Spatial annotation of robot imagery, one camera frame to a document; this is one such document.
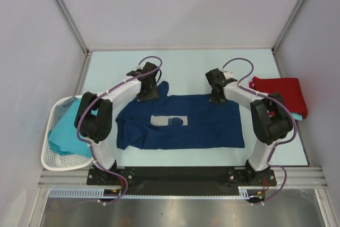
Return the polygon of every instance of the white label patch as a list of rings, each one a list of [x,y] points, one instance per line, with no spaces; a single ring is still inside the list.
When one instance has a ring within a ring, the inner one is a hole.
[[[187,116],[151,116],[150,123],[154,126],[185,126],[188,124]]]

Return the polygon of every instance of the navy blue shirt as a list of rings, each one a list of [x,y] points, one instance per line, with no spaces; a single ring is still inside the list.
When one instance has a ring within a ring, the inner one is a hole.
[[[140,149],[244,148],[239,105],[218,105],[210,95],[168,96],[168,82],[158,86],[159,99],[135,98],[119,113],[117,147]]]

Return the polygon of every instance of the white laundry basket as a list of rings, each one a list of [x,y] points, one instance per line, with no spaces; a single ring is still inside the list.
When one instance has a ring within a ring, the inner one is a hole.
[[[89,159],[82,155],[72,154],[72,155],[65,155],[61,156],[53,151],[51,151],[48,143],[48,133],[54,127],[54,112],[55,108],[58,105],[61,105],[66,100],[71,97],[63,98],[59,100],[57,103],[54,104],[52,107],[51,113],[49,115],[45,138],[44,138],[44,145],[42,146],[41,152],[41,163],[44,168],[52,171],[66,171],[66,170],[76,170],[82,167],[86,167],[87,165],[93,162],[93,158]]]

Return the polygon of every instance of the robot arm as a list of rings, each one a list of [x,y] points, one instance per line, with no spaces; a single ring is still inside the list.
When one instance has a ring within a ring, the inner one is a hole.
[[[293,129],[293,124],[288,114],[267,98],[258,96],[252,89],[243,90],[238,81],[230,72],[214,69],[206,73],[212,87],[210,100],[215,103],[225,104],[226,100],[234,101],[251,111],[253,130],[257,137],[254,151],[246,162],[253,178],[269,170],[268,158],[274,145],[285,138]],[[278,93],[261,95],[274,98],[284,104],[282,96]]]
[[[94,151],[99,163],[106,169],[110,169],[115,159],[109,147],[108,135],[112,129],[112,112],[121,103],[132,99],[137,95],[139,101],[158,98],[156,82],[158,68],[147,62],[142,69],[131,71],[125,77],[121,86],[116,89],[103,91],[98,94],[87,92],[83,94],[80,106],[75,118],[74,126],[77,128],[81,116],[87,111],[90,104],[96,100],[90,111],[86,112],[80,125],[80,134],[91,142],[91,150]]]

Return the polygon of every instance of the light blue table surface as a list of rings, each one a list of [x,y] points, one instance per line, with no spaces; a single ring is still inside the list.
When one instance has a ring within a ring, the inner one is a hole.
[[[211,88],[205,73],[221,68],[235,57],[247,58],[254,64],[253,76],[278,78],[279,72],[269,49],[225,50],[174,50],[174,51],[118,51],[93,52],[83,92],[97,93],[122,81],[139,61],[146,56],[158,56],[163,60],[161,80],[169,82],[169,95],[209,94]],[[237,79],[250,71],[247,62],[235,61],[225,70],[234,73]],[[251,78],[244,81],[248,86]],[[114,120],[125,105],[117,106]],[[253,152],[256,136],[252,128],[251,114],[240,107],[245,148],[211,148],[181,150],[141,150],[116,147],[116,122],[109,136],[110,147],[119,166],[242,166]],[[299,136],[293,142],[279,146],[271,161],[278,165],[307,165]]]

